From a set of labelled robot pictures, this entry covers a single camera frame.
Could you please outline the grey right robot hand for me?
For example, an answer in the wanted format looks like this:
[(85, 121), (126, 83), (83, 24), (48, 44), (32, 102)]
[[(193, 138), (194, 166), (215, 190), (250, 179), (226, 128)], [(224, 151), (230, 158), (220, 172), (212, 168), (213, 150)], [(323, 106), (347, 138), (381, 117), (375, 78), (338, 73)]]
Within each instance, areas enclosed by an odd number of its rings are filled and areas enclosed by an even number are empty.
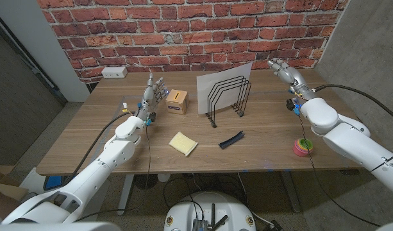
[(287, 83), (296, 94), (300, 94), (301, 97), (306, 100), (316, 98), (314, 91), (310, 89), (305, 79), (297, 69), (289, 66), (288, 63), (279, 58), (268, 60), (267, 64), (274, 70), (274, 74), (278, 76), (281, 81)]

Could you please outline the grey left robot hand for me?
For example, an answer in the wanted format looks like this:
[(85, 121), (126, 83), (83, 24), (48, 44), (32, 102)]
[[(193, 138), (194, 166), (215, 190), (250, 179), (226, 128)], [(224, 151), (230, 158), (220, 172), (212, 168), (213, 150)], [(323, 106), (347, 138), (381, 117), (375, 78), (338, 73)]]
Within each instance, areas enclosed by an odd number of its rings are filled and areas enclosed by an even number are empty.
[(144, 121), (151, 120), (154, 122), (156, 119), (156, 109), (163, 98), (169, 94), (163, 77), (153, 82), (153, 74), (149, 74), (147, 87), (142, 95), (142, 100), (138, 104), (138, 110), (134, 116), (141, 118)]

